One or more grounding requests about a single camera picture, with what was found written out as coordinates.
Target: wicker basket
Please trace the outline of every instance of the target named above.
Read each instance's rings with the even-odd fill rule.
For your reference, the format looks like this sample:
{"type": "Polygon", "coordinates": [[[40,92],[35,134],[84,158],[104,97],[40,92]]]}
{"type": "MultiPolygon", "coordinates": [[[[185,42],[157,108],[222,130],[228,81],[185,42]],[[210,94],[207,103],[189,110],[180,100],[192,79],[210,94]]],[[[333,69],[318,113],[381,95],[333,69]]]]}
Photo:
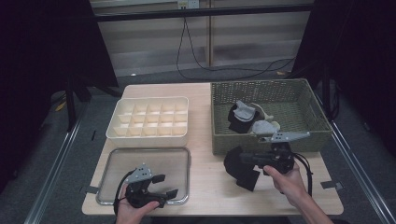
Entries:
{"type": "Polygon", "coordinates": [[[247,152],[263,152],[270,142],[259,139],[271,134],[236,133],[228,127],[228,114],[236,101],[260,105],[280,124],[281,132],[310,132],[304,139],[290,142],[294,152],[320,151],[332,136],[318,101],[305,79],[237,81],[211,83],[213,154],[223,155],[241,146],[247,152]]]}

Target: wooden table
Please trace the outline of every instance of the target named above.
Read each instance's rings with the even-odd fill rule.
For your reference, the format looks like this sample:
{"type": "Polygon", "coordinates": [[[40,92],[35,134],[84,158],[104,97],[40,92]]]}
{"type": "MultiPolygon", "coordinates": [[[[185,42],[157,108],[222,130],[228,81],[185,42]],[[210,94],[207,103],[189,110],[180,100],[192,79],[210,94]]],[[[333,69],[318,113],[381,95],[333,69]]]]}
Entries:
{"type": "MultiPolygon", "coordinates": [[[[190,196],[183,205],[166,205],[151,216],[289,216],[299,215],[286,197],[274,188],[272,178],[260,175],[253,192],[235,184],[225,171],[224,156],[212,154],[210,117],[210,83],[131,85],[123,98],[186,96],[189,98],[189,129],[186,148],[191,153],[190,196]]],[[[98,187],[109,153],[115,149],[107,139],[91,186],[98,187]]],[[[319,152],[302,153],[309,160],[313,176],[313,197],[328,215],[339,215],[344,207],[334,188],[324,189],[320,182],[331,180],[319,152]]],[[[304,182],[306,175],[302,169],[304,182]]],[[[114,214],[112,206],[104,206],[87,193],[82,205],[86,215],[114,214]]]]}

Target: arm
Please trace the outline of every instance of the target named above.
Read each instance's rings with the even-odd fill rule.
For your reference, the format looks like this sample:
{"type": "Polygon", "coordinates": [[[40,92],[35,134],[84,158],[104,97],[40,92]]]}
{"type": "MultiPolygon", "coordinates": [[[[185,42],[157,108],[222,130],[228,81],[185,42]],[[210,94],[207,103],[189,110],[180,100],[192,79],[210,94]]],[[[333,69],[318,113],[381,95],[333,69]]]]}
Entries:
{"type": "Polygon", "coordinates": [[[141,208],[134,208],[124,198],[126,187],[127,185],[122,186],[119,212],[117,213],[117,224],[139,224],[145,214],[151,212],[160,204],[158,202],[151,202],[141,208]]]}
{"type": "Polygon", "coordinates": [[[264,166],[263,169],[274,179],[275,188],[286,195],[289,203],[299,210],[307,223],[332,223],[329,217],[305,191],[300,167],[296,162],[293,169],[285,175],[282,175],[277,169],[268,165],[264,166]]]}

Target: hand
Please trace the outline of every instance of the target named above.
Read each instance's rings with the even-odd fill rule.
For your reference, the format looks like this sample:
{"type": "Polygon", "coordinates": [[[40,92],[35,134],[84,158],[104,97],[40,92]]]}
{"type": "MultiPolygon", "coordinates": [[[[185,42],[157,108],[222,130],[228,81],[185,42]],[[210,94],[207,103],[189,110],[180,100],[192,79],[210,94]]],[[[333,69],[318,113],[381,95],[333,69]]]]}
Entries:
{"type": "Polygon", "coordinates": [[[127,185],[124,184],[121,190],[121,198],[119,203],[119,212],[117,214],[117,224],[138,224],[143,216],[152,210],[154,210],[158,205],[158,202],[150,202],[141,208],[132,207],[125,198],[125,191],[127,185]]]}
{"type": "Polygon", "coordinates": [[[269,165],[264,166],[263,169],[273,178],[275,188],[286,195],[291,205],[296,206],[298,200],[307,194],[297,162],[294,163],[293,169],[285,175],[269,165]]]}

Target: glass tray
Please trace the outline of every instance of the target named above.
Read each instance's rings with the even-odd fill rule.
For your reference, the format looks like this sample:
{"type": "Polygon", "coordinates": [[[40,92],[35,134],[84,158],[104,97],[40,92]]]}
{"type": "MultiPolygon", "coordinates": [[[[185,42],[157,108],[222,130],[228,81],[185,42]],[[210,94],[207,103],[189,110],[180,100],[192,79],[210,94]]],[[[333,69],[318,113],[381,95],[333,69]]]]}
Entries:
{"type": "Polygon", "coordinates": [[[153,175],[165,175],[165,180],[150,184],[148,191],[165,194],[178,189],[175,199],[167,204],[183,204],[189,196],[190,152],[185,147],[175,148],[116,148],[107,160],[99,185],[96,201],[112,205],[122,178],[137,166],[145,163],[153,175]]]}

